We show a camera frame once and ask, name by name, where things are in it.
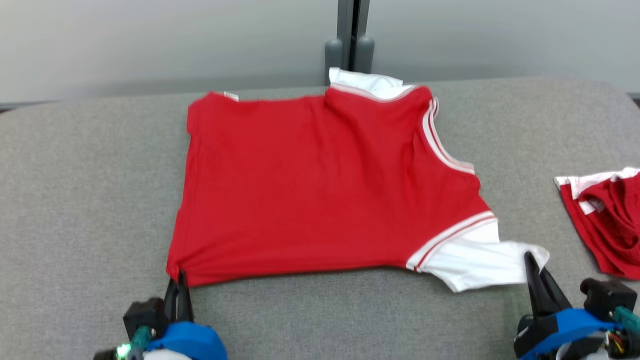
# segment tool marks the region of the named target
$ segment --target teal connector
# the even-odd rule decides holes
[[[640,334],[640,318],[624,306],[616,307],[613,320],[621,324],[626,330]]]

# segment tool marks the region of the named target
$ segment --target blue plastic part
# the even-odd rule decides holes
[[[585,309],[564,309],[551,316],[556,317],[558,331],[538,343],[520,360],[537,360],[538,354],[548,354],[563,344],[586,338],[597,331],[622,329],[622,325],[602,322]]]
[[[193,360],[227,360],[227,350],[216,331],[193,322],[169,325],[161,339],[151,341],[147,351],[167,348]]]
[[[616,311],[613,313],[613,320],[621,323],[626,330],[640,334],[640,318],[626,307],[616,307]]]

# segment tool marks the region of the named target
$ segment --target red garment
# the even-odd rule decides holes
[[[600,270],[640,280],[640,176],[637,169],[556,178],[573,224]]]
[[[439,243],[494,218],[471,165],[444,151],[436,113],[425,86],[390,100],[345,86],[290,100],[197,100],[167,272],[199,286],[415,270]]]

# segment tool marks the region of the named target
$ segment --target white fabric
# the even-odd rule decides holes
[[[348,87],[361,89],[379,99],[399,97],[407,89],[414,87],[403,85],[402,80],[390,76],[362,74],[337,67],[329,69],[329,80],[332,86],[356,94],[359,91],[348,90]],[[453,158],[445,163],[456,165],[456,168],[467,165]],[[472,165],[468,164],[468,167],[473,173]],[[456,224],[441,234],[442,239],[428,240],[425,246],[407,261],[407,268],[417,272],[429,272],[443,280],[453,292],[460,292],[491,285],[526,283],[524,254],[527,251],[533,254],[541,269],[547,264],[549,252],[543,247],[515,241],[501,243],[497,219],[483,219],[482,222],[467,228],[462,226],[465,222]]]
[[[620,171],[599,172],[593,175],[587,176],[557,176],[554,178],[554,182],[558,187],[558,190],[562,185],[571,186],[571,198],[576,200],[580,197],[580,194],[587,188],[599,184],[603,181],[617,181],[619,179],[628,179],[638,175],[640,169],[634,167],[625,167]],[[580,209],[585,215],[588,215],[594,211],[602,211],[602,203],[598,200],[592,201],[578,201]]]
[[[191,360],[187,355],[165,348],[147,352],[142,358],[144,360]]]

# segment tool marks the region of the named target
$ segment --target white tag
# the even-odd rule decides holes
[[[225,91],[225,96],[226,96],[226,97],[228,97],[228,98],[230,98],[230,99],[233,99],[233,100],[235,100],[235,101],[239,101],[239,100],[240,100],[240,97],[239,97],[238,95],[236,95],[236,94],[231,94],[230,92],[226,92],[226,91]]]

